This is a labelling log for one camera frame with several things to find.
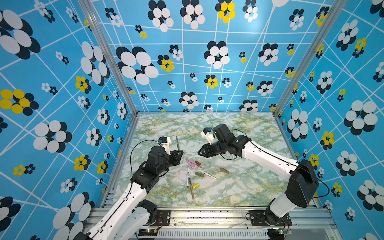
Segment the dark green fountain pen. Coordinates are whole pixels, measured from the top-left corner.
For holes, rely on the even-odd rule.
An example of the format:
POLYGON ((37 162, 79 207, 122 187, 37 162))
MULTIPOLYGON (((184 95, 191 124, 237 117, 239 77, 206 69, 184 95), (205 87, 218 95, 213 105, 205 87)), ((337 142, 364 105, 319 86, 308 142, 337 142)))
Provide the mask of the dark green fountain pen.
POLYGON ((180 149, 179 139, 177 136, 175 136, 175 137, 176 137, 177 150, 180 151, 181 149, 180 149))

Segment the dark green pen cap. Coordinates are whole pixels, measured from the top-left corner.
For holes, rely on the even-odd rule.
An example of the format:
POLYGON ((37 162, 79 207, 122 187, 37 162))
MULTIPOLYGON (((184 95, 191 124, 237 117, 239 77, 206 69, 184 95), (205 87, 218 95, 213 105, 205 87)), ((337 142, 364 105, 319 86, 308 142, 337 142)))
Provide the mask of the dark green pen cap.
POLYGON ((200 173, 200 172, 195 172, 195 175, 196 175, 196 176, 199 176, 199 177, 204 177, 204 176, 205 176, 205 174, 200 173))

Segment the tan brown pen cap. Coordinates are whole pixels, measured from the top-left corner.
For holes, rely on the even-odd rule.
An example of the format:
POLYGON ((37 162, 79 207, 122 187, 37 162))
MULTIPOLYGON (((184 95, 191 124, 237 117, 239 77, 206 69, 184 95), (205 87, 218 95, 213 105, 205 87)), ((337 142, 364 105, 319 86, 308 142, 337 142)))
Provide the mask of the tan brown pen cap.
POLYGON ((226 170, 226 169, 224 169, 224 168, 220 168, 220 170, 221 170, 222 172, 226 173, 226 174, 229 174, 229 173, 230 173, 228 170, 226 170))

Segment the brown fountain pen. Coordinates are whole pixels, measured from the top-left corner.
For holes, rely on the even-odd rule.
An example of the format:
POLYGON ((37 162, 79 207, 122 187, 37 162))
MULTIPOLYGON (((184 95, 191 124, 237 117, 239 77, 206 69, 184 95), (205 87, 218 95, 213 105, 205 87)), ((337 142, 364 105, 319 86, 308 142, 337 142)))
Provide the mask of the brown fountain pen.
POLYGON ((195 199, 195 195, 194 195, 194 191, 193 191, 192 182, 191 182, 191 179, 189 177, 188 177, 188 183, 189 183, 189 189, 191 191, 192 199, 194 200, 195 199))

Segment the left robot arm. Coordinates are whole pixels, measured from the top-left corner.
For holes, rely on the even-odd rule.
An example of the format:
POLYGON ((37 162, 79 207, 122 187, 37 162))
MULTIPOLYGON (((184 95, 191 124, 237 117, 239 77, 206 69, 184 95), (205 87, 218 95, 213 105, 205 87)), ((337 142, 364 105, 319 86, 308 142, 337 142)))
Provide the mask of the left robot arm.
POLYGON ((142 226, 156 221, 157 205, 146 200, 147 194, 170 167, 178 166, 184 152, 167 151, 161 146, 151 148, 148 158, 133 174, 126 191, 86 234, 75 240, 128 240, 142 226))

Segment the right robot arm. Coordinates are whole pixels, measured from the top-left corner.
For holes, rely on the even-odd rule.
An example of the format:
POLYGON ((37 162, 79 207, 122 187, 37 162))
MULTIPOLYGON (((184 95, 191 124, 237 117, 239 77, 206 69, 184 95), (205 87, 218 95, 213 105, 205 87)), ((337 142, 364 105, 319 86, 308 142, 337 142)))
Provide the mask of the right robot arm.
POLYGON ((268 226, 287 225, 285 217, 289 212, 297 207, 307 208, 311 200, 317 198, 319 185, 324 183, 310 161, 283 157, 257 144, 244 132, 235 136, 225 124, 204 128, 200 135, 207 143, 198 151, 199 156, 211 158, 230 153, 267 168, 288 183, 286 190, 271 200, 260 217, 268 226))

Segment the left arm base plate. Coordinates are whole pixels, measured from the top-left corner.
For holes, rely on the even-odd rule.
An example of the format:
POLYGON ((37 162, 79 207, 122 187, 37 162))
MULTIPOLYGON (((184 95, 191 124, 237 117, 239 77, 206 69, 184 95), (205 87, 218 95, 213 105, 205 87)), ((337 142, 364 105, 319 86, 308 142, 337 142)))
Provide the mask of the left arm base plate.
POLYGON ((151 212, 146 226, 169 226, 171 220, 170 210, 156 210, 151 212))

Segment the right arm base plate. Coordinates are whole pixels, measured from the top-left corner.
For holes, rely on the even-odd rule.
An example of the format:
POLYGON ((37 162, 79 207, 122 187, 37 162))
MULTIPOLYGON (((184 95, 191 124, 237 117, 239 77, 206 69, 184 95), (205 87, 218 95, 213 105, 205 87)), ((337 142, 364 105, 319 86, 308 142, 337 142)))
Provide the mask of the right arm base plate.
POLYGON ((246 214, 246 219, 251 222, 253 227, 292 226, 289 214, 279 218, 271 211, 251 210, 246 214))

